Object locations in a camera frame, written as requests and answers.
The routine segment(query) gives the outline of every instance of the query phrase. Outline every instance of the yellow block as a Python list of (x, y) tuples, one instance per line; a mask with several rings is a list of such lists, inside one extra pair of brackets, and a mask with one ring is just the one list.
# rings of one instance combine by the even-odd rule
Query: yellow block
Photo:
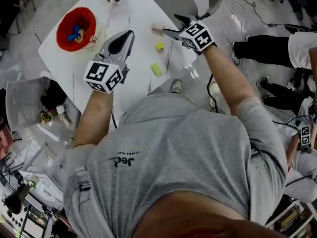
[(162, 49), (164, 48), (163, 42), (158, 42), (158, 43), (156, 44), (156, 48), (157, 48), (158, 50), (162, 50)]
[(152, 64), (151, 69), (154, 72), (156, 77), (161, 76), (163, 74), (157, 63)]

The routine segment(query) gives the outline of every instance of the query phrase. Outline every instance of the white box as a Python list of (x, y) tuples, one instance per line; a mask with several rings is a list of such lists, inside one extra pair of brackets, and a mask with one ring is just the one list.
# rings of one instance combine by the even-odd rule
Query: white box
[(186, 47), (198, 52), (203, 51), (214, 42), (208, 27), (202, 21), (192, 21), (191, 27), (187, 28), (179, 36)]
[(84, 80), (95, 91), (111, 93), (123, 79), (120, 66), (101, 61), (89, 61)]

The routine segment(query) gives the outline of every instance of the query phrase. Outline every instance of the gray t-shirt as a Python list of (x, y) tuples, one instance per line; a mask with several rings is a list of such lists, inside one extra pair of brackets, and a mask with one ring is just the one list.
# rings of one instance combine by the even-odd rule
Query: gray t-shirt
[(117, 238), (132, 237), (151, 205), (177, 190), (209, 196), (264, 225), (282, 197), (287, 171), (282, 142), (259, 100), (246, 100), (233, 117), (200, 110), (177, 94), (146, 97), (98, 146), (68, 152), (69, 221), (81, 236), (108, 237), (89, 196), (74, 194), (79, 166), (87, 168)]

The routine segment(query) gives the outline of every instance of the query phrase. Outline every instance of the red bucket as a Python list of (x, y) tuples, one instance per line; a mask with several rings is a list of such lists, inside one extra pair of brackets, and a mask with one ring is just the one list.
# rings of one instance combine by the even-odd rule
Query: red bucket
[[(68, 35), (74, 34), (74, 26), (79, 25), (85, 32), (85, 37), (80, 43), (76, 41), (69, 42)], [(91, 38), (96, 32), (96, 18), (94, 14), (85, 7), (78, 7), (65, 15), (58, 26), (56, 41), (58, 46), (66, 51), (77, 51), (82, 49), (88, 43), (93, 42)]]

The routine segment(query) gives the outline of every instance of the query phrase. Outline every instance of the concrete floor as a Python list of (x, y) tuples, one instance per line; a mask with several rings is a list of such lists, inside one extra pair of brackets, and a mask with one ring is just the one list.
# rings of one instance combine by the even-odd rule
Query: concrete floor
[[(38, 49), (41, 41), (49, 34), (51, 29), (60, 21), (60, 19), (68, 12), (68, 10), (79, 0), (34, 0), (37, 8), (36, 12), (28, 11), (24, 13), (19, 22), (21, 25), (21, 34), (11, 36), (10, 48), (5, 53), (0, 62), (0, 69), (9, 69), (10, 67), (19, 64), (23, 70), (24, 76), (27, 79), (39, 77), (43, 70), (47, 70), (43, 61), (41, 60)], [(205, 24), (210, 28), (216, 43), (223, 50), (228, 57), (231, 57), (232, 47), (231, 43), (225, 37), (222, 24), (223, 22), (232, 18), (229, 11), (229, 5), (233, 0), (223, 0), (220, 8), (211, 17), (204, 20)], [(254, 9), (246, 4), (243, 0), (234, 0), (239, 2), (246, 10), (239, 5), (236, 5), (236, 15), (242, 21), (245, 27), (245, 33), (242, 36), (244, 40), (245, 35), (259, 35), (270, 34), (274, 36), (289, 36), (290, 33), (285, 30), (283, 26), (277, 28), (270, 28), (261, 23), (260, 19), (255, 15)], [(257, 12), (261, 15), (263, 20), (267, 23), (291, 23), (304, 24), (310, 26), (309, 19), (306, 17), (304, 22), (300, 22), (287, 0), (281, 4), (278, 0), (247, 0), (249, 2), (255, 1), (257, 3)], [(240, 38), (241, 25), (236, 20), (231, 20), (224, 26), (225, 32), (231, 41), (238, 41)], [(15, 26), (12, 27), (11, 32), (16, 31)], [(274, 83), (286, 85), (294, 73), (294, 69), (260, 64), (251, 60), (244, 60), (239, 65), (240, 69), (244, 71), (246, 77), (255, 87), (255, 82), (261, 75), (268, 75)], [(206, 84), (210, 76), (210, 71), (207, 63), (203, 57), (199, 57), (186, 70), (180, 72), (179, 77), (184, 81), (184, 94), (190, 98), (198, 106), (210, 109), (209, 97), (206, 91)], [(157, 91), (165, 91), (169, 88), (170, 82), (164, 84)], [(47, 141), (47, 138), (41, 138), (38, 141)]]

